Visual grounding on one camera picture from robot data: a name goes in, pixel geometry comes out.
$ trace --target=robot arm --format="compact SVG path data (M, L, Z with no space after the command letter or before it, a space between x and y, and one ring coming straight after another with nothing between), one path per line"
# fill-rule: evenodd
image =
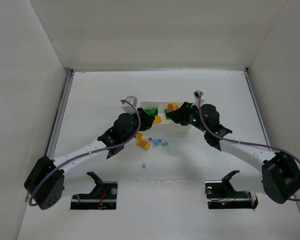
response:
M135 105L136 98L128 97L122 107L129 111ZM137 132L139 123L139 130L146 131L154 122L155 117L146 114L142 108L138 108L137 112L140 122L136 112L122 113L111 128L89 145L55 159L41 157L24 183L36 204L45 210L62 197L76 194L97 196L102 190L103 182L94 172L89 171L91 165L120 152L124 143Z
M237 192L249 190L267 194L279 204L285 203L300 189L300 170L295 160L284 152L274 152L267 148L240 144L242 141L233 132L220 124L220 115L211 104L199 106L198 98L202 92L194 93L195 103L184 102L167 116L176 124L186 126L191 124L204 132L204 139L219 151L229 153L250 164L259 171L259 175L246 176L238 170L232 171L222 179L223 190L228 195L235 196ZM201 122L199 108L206 126L217 136L235 140L221 140L210 134Z

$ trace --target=white table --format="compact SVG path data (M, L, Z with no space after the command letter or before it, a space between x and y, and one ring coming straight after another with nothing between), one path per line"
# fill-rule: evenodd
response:
M193 102L202 90L225 127L242 139L265 143L242 71L76 72L55 157L75 151L104 133L122 113L120 99ZM299 239L300 214L259 194L256 211L208 210L204 180L232 170L257 171L211 148L192 127L187 136L166 137L169 146L148 151L133 140L119 154L91 166L104 181L119 181L117 210L68 210L70 198L51 209L28 207L19 239Z

